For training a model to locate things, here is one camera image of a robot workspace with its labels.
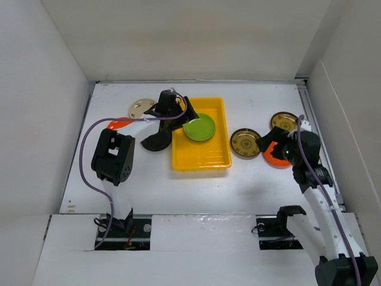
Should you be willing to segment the green plate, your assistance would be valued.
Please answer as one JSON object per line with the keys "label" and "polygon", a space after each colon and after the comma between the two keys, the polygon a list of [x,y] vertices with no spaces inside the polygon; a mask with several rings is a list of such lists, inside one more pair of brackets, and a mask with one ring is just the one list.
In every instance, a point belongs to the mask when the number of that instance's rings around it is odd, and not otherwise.
{"label": "green plate", "polygon": [[183,125],[183,130],[189,139],[203,142],[214,136],[216,124],[209,115],[199,113],[197,119],[193,119]]}

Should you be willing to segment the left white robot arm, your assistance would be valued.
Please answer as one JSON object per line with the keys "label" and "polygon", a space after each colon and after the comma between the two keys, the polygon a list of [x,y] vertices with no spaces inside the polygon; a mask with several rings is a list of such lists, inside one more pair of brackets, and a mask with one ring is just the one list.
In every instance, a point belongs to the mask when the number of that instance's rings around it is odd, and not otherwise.
{"label": "left white robot arm", "polygon": [[[162,151],[169,147],[174,130],[199,118],[189,98],[181,96],[173,89],[163,90],[158,102],[148,108],[144,114],[149,116],[149,123],[159,122],[158,131],[140,142],[144,149],[152,152]],[[135,142],[136,139],[131,135],[123,135],[111,128],[103,129],[90,164],[96,177],[114,186],[125,182],[132,172]],[[105,228],[104,235],[107,236],[108,231],[116,232],[122,237],[129,235],[133,229],[133,211],[129,211],[126,217],[115,217],[112,196],[97,187],[91,188],[106,196],[110,202],[111,213],[108,213],[103,220],[94,220],[99,226]]]}

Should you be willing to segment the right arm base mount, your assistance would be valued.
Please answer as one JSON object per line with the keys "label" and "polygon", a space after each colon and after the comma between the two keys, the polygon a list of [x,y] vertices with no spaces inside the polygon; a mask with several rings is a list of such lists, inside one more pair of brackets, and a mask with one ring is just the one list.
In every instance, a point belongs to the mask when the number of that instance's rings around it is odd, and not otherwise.
{"label": "right arm base mount", "polygon": [[302,245],[275,216],[257,216],[251,231],[258,237],[260,250],[301,250]]}

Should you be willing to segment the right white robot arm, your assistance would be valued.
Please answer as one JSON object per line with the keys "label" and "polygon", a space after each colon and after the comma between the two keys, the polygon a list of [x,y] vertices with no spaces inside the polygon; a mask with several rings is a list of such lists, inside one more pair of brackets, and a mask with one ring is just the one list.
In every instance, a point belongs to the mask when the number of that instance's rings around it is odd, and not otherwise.
{"label": "right white robot arm", "polygon": [[333,180],[320,163],[321,141],[309,127],[292,132],[274,127],[256,140],[259,150],[292,165],[293,178],[318,223],[314,227],[300,206],[281,207],[275,227],[292,234],[315,266],[318,285],[370,285],[378,271],[373,256],[354,239],[336,200]]}

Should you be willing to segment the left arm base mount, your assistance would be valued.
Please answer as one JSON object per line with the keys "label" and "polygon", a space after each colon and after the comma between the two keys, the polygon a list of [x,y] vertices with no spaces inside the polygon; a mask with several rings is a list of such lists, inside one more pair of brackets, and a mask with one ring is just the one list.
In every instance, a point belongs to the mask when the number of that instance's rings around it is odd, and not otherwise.
{"label": "left arm base mount", "polygon": [[128,233],[112,226],[98,251],[148,251],[151,246],[152,217],[138,217]]}

